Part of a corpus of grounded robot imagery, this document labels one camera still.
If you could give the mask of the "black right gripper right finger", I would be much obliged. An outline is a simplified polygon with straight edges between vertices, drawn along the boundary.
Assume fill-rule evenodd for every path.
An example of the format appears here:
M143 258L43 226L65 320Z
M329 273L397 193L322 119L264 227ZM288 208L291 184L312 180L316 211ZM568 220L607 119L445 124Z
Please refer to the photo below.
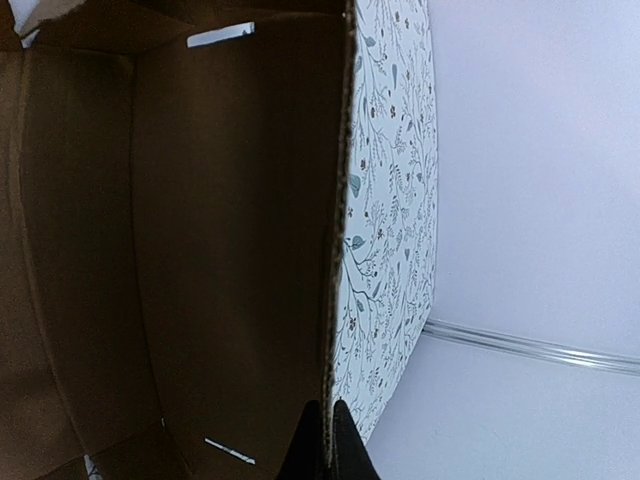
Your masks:
M376 480L376 470L344 400L334 405L332 433L331 478Z

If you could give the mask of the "brown cardboard paper box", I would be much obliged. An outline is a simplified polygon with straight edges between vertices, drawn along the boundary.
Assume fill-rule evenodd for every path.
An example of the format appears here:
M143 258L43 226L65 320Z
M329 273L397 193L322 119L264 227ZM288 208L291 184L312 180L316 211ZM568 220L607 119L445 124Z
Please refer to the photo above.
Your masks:
M350 1L1 5L1 475L275 479L319 402Z

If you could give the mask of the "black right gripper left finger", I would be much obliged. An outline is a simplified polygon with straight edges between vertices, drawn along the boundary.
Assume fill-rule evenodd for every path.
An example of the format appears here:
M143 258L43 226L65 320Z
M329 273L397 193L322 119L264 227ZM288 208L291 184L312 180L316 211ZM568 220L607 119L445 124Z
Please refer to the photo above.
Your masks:
M319 402L305 404L276 480L323 478L322 417Z

